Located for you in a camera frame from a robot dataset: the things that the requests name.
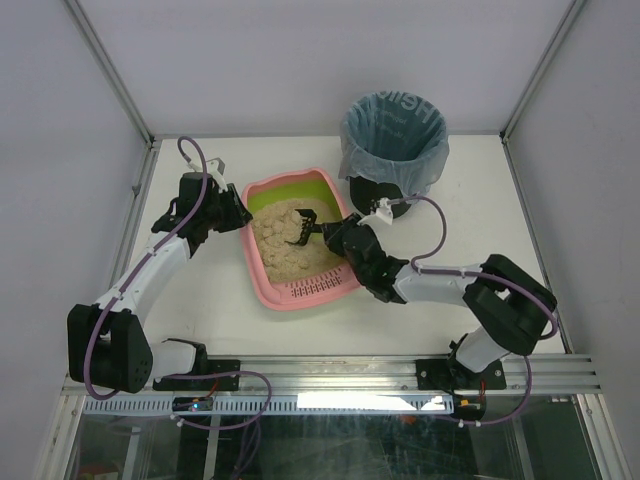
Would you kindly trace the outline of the black slotted litter scoop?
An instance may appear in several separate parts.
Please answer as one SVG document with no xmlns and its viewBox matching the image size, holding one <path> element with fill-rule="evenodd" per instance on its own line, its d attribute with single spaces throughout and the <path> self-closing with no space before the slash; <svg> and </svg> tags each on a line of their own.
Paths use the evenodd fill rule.
<svg viewBox="0 0 640 480">
<path fill-rule="evenodd" d="M 297 209 L 301 219 L 300 236 L 296 241 L 287 241 L 293 246 L 305 246 L 313 234 L 322 234 L 322 225 L 317 223 L 317 214 L 313 209 Z"/>
</svg>

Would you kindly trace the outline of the black bin with blue liner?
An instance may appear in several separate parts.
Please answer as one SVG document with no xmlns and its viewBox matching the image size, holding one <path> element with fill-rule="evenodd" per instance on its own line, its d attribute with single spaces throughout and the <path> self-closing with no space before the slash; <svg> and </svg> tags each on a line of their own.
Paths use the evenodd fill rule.
<svg viewBox="0 0 640 480">
<path fill-rule="evenodd" d="M 340 123 L 339 177 L 349 184 L 357 211 L 366 215 L 381 198 L 399 200 L 394 217 L 412 198 L 429 193 L 449 156 L 445 117 L 426 99 L 403 91 L 379 91 L 355 101 Z"/>
</svg>

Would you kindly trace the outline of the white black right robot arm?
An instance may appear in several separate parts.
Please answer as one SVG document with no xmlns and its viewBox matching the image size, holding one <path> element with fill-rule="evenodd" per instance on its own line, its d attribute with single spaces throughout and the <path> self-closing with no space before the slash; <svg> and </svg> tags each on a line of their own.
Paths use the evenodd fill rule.
<svg viewBox="0 0 640 480">
<path fill-rule="evenodd" d="M 503 357 L 526 358 L 558 331 L 556 297 L 504 255 L 492 254 L 477 266 L 428 267 L 387 254 L 357 214 L 312 230 L 347 261 L 376 299 L 461 306 L 476 318 L 478 327 L 452 342 L 446 358 L 418 364 L 427 388 L 448 393 L 479 389 Z"/>
</svg>

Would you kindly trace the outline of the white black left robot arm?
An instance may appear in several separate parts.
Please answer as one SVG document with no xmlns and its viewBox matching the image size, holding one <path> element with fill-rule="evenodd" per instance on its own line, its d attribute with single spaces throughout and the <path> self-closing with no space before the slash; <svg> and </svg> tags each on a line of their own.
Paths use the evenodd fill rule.
<svg viewBox="0 0 640 480">
<path fill-rule="evenodd" d="M 70 377 L 101 399 L 137 393 L 150 380 L 200 376 L 206 347 L 168 338 L 152 344 L 144 322 L 171 278 L 195 255 L 212 232 L 241 229 L 252 219 L 234 184 L 220 175 L 185 173 L 179 193 L 151 227 L 135 263 L 91 305 L 75 305 L 67 317 Z"/>
</svg>

